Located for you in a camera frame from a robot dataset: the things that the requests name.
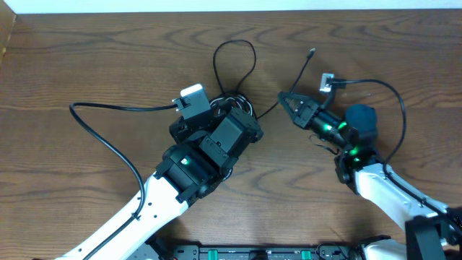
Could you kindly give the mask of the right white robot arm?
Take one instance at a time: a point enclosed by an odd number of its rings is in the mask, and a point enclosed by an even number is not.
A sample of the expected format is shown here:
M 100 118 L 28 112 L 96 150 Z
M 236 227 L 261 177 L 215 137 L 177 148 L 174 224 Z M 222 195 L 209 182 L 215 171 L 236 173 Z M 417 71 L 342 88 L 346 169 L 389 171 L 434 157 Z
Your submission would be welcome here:
M 331 143 L 339 181 L 385 212 L 404 232 L 405 243 L 389 236 L 368 238 L 349 252 L 350 259 L 460 259 L 461 209 L 432 199 L 396 174 L 379 155 L 377 115 L 367 105 L 353 105 L 342 118 L 328 110 L 334 100 L 280 92 L 278 101 L 294 125 Z

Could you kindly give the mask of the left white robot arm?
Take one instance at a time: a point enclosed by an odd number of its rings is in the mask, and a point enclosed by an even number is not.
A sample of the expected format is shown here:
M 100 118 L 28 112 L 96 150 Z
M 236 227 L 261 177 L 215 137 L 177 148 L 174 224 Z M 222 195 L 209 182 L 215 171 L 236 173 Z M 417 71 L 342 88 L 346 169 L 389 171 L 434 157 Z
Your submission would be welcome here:
M 192 106 L 170 125 L 176 143 L 119 212 L 62 259 L 127 259 L 154 233 L 230 177 L 239 156 L 263 136 L 241 108 Z

